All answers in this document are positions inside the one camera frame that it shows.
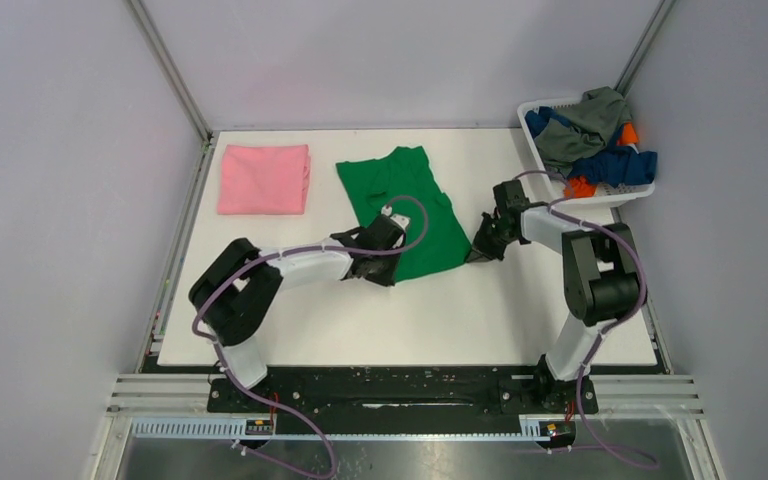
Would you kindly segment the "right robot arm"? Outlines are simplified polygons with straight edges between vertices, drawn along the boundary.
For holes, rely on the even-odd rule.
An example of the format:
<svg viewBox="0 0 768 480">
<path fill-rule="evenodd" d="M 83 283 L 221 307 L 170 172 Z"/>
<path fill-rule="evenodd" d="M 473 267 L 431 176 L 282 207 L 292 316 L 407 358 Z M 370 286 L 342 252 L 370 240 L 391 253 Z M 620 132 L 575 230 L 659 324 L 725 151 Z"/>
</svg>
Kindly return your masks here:
<svg viewBox="0 0 768 480">
<path fill-rule="evenodd" d="M 533 202 L 518 179 L 494 186 L 493 198 L 495 208 L 483 213 L 466 262 L 501 261 L 512 243 L 539 243 L 562 259 L 568 316 L 524 386 L 528 400 L 550 413 L 593 410 L 584 398 L 593 358 L 608 333 L 633 317 L 647 297 L 631 230 Z"/>
</svg>

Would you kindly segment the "green t shirt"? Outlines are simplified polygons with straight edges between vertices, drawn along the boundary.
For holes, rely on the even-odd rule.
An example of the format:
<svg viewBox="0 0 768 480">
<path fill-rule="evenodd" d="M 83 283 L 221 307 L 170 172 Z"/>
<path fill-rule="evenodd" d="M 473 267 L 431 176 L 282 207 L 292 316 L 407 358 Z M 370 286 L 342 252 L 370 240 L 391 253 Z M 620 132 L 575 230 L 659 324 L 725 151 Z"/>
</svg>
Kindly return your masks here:
<svg viewBox="0 0 768 480">
<path fill-rule="evenodd" d="M 408 243 L 419 244 L 401 255 L 394 281 L 399 283 L 462 266 L 470 240 L 450 197 L 440 188 L 426 150 L 399 146 L 383 158 L 336 164 L 353 211 L 368 225 L 394 200 L 392 212 L 407 217 Z"/>
</svg>

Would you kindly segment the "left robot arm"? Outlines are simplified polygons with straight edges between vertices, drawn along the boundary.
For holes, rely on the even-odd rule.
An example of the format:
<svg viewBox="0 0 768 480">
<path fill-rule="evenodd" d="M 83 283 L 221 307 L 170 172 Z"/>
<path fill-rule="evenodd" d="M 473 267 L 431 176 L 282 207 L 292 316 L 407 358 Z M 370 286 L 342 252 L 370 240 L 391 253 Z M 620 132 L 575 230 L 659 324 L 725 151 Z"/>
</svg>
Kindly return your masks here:
<svg viewBox="0 0 768 480">
<path fill-rule="evenodd" d="M 385 209 L 366 227 L 310 245 L 260 249 L 246 238 L 228 244 L 188 298 L 196 309 L 191 330 L 219 352 L 225 373 L 236 379 L 231 395 L 242 408 L 256 411 L 269 401 L 256 333 L 276 296 L 307 284 L 353 279 L 392 286 L 409 228 L 408 217 Z"/>
</svg>

